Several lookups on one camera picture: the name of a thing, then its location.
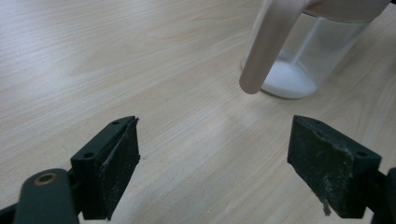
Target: light wood surface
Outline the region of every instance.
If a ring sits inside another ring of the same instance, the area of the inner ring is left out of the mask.
[[[325,217],[286,163],[294,114],[396,166],[396,6],[315,94],[243,93],[259,0],[0,2],[0,205],[135,115],[142,160],[110,223],[369,223]],[[101,223],[105,221],[84,221]]]

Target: clear plastic container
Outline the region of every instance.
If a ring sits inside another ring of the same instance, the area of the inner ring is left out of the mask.
[[[244,68],[256,38],[262,13],[254,24]],[[369,22],[338,22],[301,14],[278,54],[262,90],[285,98],[302,98],[315,92],[353,47]]]

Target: bolt hole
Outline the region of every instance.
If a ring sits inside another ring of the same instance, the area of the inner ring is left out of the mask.
[[[94,154],[93,154],[92,152],[87,152],[87,153],[84,154],[83,157],[84,157],[85,159],[88,159],[88,158],[91,158],[93,155],[94,155]]]
[[[360,157],[366,157],[366,156],[368,156],[367,153],[362,152],[362,151],[356,152],[356,155],[358,155],[358,156],[360,156]]]
[[[43,186],[47,185],[50,182],[52,182],[56,178],[55,173],[47,173],[39,176],[38,178],[35,179],[35,184],[38,186]]]

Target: white powder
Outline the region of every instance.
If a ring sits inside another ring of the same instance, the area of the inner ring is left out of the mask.
[[[305,97],[317,88],[302,69],[279,60],[276,60],[262,84],[264,91],[291,99]]]

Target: wooden table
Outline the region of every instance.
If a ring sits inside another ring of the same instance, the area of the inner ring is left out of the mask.
[[[135,115],[142,160],[111,223],[369,223],[369,210],[325,217],[286,158],[298,114],[382,155],[381,172],[396,166],[396,6],[318,92],[285,100],[239,88],[259,5],[1,2],[1,207],[27,177],[69,169],[111,120]]]

